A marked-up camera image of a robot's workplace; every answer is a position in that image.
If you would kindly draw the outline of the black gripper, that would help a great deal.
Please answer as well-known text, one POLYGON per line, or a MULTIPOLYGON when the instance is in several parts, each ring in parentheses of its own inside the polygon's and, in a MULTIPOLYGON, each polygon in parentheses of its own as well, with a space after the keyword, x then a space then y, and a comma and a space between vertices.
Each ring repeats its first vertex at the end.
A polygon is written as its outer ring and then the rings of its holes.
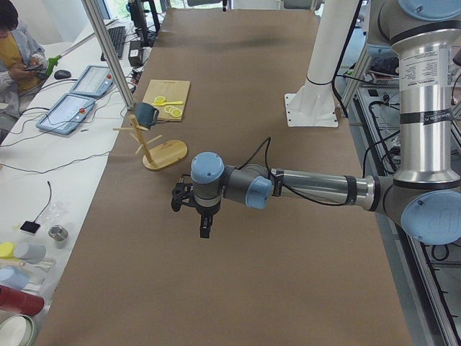
POLYGON ((195 209, 201 215, 200 219, 200 237, 209 239, 212 228, 212 216, 220 210, 220 197, 204 199, 200 196, 194 196, 197 206, 195 209))

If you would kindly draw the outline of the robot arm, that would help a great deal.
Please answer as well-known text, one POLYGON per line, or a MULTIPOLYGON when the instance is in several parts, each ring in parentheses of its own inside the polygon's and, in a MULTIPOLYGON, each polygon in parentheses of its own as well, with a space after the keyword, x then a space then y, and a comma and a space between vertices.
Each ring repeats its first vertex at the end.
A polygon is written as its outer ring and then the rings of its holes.
POLYGON ((460 36, 458 1, 374 1, 370 45, 389 46, 399 58, 400 166, 390 177, 320 174, 320 160, 338 166, 332 146, 308 150, 303 170, 227 166, 212 152, 193 158, 192 181, 171 205, 201 216, 210 235, 222 199, 262 209, 270 196, 293 195, 327 206, 358 205, 381 213, 409 236, 441 245, 460 237, 460 176, 451 168, 453 113, 449 104, 449 50, 460 36))

